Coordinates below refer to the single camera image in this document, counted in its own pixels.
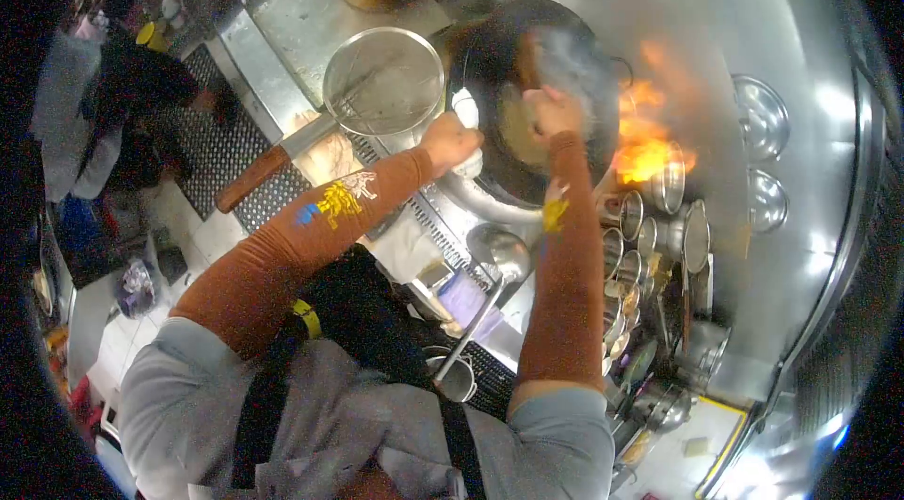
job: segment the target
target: yellow tape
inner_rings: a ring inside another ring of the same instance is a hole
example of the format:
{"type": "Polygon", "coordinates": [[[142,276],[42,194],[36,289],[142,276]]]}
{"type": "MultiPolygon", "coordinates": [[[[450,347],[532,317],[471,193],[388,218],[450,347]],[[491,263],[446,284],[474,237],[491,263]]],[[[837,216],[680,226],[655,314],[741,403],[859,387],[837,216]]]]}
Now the yellow tape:
{"type": "Polygon", "coordinates": [[[309,303],[303,300],[296,300],[292,306],[292,311],[307,325],[309,339],[316,339],[323,335],[323,330],[320,329],[320,318],[317,317],[309,303]]]}
{"type": "Polygon", "coordinates": [[[729,451],[731,450],[731,447],[734,445],[734,442],[738,439],[738,436],[740,435],[740,430],[744,427],[744,422],[747,420],[747,413],[743,410],[738,410],[737,408],[732,408],[728,404],[716,402],[712,398],[707,398],[706,396],[701,396],[700,401],[707,403],[707,404],[712,404],[713,406],[718,406],[719,408],[722,408],[723,410],[727,410],[732,413],[736,413],[740,416],[740,419],[738,420],[738,423],[735,424],[734,431],[732,431],[731,437],[729,438],[728,442],[725,444],[725,447],[723,447],[721,452],[718,454],[716,462],[712,464],[712,467],[710,467],[710,471],[707,473],[706,478],[703,479],[703,481],[700,483],[699,486],[697,486],[697,489],[694,491],[694,498],[696,498],[697,500],[702,500],[703,496],[701,494],[701,490],[703,490],[703,487],[706,486],[706,484],[710,482],[712,477],[716,474],[716,471],[718,471],[718,468],[722,466],[722,462],[725,461],[725,458],[728,456],[729,451]]]}

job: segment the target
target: hand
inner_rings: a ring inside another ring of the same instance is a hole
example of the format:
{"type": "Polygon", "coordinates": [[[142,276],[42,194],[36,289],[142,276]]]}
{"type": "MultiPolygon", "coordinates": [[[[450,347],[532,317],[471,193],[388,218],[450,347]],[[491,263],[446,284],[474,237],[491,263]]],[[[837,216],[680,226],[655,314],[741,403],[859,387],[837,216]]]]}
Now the hand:
{"type": "Polygon", "coordinates": [[[537,118],[533,138],[541,145],[549,146],[549,141],[563,131],[581,134],[584,112],[577,98],[544,85],[541,89],[526,89],[524,99],[537,118]]]}
{"type": "Polygon", "coordinates": [[[454,111],[446,111],[424,132],[420,148],[430,155],[433,178],[436,179],[445,175],[450,168],[468,160],[483,143],[483,133],[476,129],[467,129],[458,120],[454,111]]]}

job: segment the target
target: yellow lion print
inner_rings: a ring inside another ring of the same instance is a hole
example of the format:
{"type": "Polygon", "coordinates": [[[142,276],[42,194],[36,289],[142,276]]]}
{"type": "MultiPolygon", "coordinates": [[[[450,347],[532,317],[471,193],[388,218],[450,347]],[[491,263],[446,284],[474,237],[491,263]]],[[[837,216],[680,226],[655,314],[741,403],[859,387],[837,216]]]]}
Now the yellow lion print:
{"type": "Polygon", "coordinates": [[[337,229],[339,223],[336,216],[361,213],[361,206],[341,182],[334,182],[323,191],[323,200],[317,203],[317,209],[326,216],[330,227],[337,229]]]}

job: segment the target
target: gray shirt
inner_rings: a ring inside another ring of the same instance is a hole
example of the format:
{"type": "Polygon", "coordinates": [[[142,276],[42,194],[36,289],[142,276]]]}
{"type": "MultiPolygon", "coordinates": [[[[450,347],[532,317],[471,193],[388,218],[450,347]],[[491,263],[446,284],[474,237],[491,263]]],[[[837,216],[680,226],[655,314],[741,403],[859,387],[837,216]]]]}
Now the gray shirt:
{"type": "Polygon", "coordinates": [[[79,110],[81,96],[100,64],[100,45],[56,33],[40,68],[31,132],[40,141],[47,199],[66,194],[96,198],[119,158],[122,129],[101,137],[84,171],[81,162],[93,132],[79,110]]]}
{"type": "MultiPolygon", "coordinates": [[[[122,448],[142,494],[225,497],[236,426],[258,369],[191,320],[164,322],[122,383],[122,448]]],[[[466,412],[488,498],[608,496],[615,448],[601,394],[549,393],[520,406],[508,424],[466,412]]],[[[332,341],[309,341],[292,362],[257,492],[233,497],[332,499],[374,453],[406,498],[466,496],[434,394],[387,384],[332,341]]]]}

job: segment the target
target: yellow container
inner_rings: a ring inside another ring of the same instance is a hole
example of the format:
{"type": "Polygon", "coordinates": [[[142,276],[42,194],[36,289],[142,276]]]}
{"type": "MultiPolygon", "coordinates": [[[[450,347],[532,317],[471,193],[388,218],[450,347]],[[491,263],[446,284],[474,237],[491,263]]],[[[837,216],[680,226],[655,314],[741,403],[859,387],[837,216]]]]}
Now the yellow container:
{"type": "Polygon", "coordinates": [[[157,24],[154,22],[145,24],[145,26],[141,28],[135,42],[139,45],[146,46],[152,51],[158,51],[160,53],[166,53],[166,50],[168,49],[166,40],[164,39],[164,32],[160,31],[157,28],[157,24]]]}

